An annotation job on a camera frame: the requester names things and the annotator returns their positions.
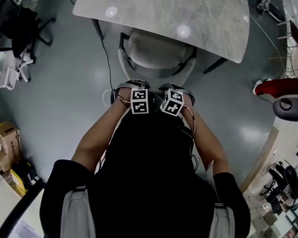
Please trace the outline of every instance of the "cardboard box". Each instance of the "cardboard box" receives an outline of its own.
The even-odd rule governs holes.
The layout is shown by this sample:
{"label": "cardboard box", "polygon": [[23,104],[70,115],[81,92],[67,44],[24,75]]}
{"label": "cardboard box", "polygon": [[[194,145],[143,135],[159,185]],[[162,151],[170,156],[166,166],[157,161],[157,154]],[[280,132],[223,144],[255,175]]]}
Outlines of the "cardboard box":
{"label": "cardboard box", "polygon": [[0,150],[0,170],[6,172],[11,168],[11,161],[8,154]]}
{"label": "cardboard box", "polygon": [[0,152],[0,161],[6,167],[6,162],[9,163],[9,168],[21,159],[21,142],[20,131],[11,122],[4,121],[0,123],[0,145],[3,153]]}

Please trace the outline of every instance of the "table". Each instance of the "table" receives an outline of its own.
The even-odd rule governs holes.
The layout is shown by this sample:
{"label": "table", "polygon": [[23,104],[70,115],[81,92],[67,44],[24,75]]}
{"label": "table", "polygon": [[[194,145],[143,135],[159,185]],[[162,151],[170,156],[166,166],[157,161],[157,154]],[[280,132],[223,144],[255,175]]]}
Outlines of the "table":
{"label": "table", "polygon": [[182,41],[240,63],[249,34],[247,0],[77,0],[73,14],[139,28]]}

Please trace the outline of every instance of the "red object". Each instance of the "red object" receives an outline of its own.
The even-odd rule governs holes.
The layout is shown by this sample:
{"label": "red object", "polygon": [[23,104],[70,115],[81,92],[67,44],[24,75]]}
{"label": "red object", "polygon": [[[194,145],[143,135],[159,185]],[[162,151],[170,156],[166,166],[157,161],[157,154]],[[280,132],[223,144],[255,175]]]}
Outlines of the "red object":
{"label": "red object", "polygon": [[255,89],[256,95],[270,94],[275,99],[289,94],[298,94],[298,78],[283,78],[266,81]]}

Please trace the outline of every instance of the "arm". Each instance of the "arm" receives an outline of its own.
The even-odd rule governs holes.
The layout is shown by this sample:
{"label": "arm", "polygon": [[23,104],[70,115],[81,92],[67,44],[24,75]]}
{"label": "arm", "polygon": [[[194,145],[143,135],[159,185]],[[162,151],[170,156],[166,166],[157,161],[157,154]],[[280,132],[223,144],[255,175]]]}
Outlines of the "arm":
{"label": "arm", "polygon": [[[130,92],[129,88],[123,88],[119,91],[119,95],[129,101]],[[72,161],[82,164],[95,173],[96,166],[109,145],[115,127],[126,110],[127,107],[120,99],[117,99],[80,140]]]}
{"label": "arm", "polygon": [[[196,129],[194,142],[205,169],[212,161],[214,161],[214,176],[224,172],[230,173],[229,164],[220,142],[200,117],[200,115],[195,111],[192,106],[190,96],[187,94],[184,94],[184,105],[192,110],[195,118]],[[183,109],[182,114],[189,124],[191,130],[193,130],[194,124],[191,112],[188,109]]]}

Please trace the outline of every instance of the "table leg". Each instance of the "table leg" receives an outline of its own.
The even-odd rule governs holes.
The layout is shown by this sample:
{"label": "table leg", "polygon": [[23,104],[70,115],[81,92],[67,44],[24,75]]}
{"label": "table leg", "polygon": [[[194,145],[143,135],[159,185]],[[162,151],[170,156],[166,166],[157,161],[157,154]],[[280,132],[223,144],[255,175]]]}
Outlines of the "table leg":
{"label": "table leg", "polygon": [[217,60],[214,64],[212,64],[209,68],[207,68],[203,74],[207,74],[210,73],[212,70],[215,70],[217,67],[219,67],[220,65],[222,65],[223,63],[225,63],[227,61],[226,58],[220,58],[219,60]]}
{"label": "table leg", "polygon": [[93,25],[94,25],[94,27],[96,29],[96,32],[98,33],[99,38],[101,40],[104,40],[104,36],[103,36],[103,33],[101,32],[101,28],[100,28],[98,19],[92,18],[91,21],[93,22]]}

